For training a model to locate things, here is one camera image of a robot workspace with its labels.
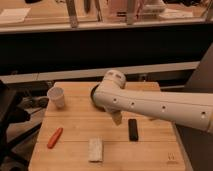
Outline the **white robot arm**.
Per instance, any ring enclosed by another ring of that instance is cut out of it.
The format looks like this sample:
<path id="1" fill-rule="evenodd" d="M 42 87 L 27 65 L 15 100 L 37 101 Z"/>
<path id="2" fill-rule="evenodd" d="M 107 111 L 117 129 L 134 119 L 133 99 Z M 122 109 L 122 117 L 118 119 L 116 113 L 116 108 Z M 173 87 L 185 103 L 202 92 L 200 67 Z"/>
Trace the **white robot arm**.
<path id="1" fill-rule="evenodd" d="M 174 122 L 213 134 L 213 94 L 136 91 L 125 88 L 126 77 L 109 70 L 91 91 L 95 106 L 109 113 L 116 125 L 122 111 Z"/>

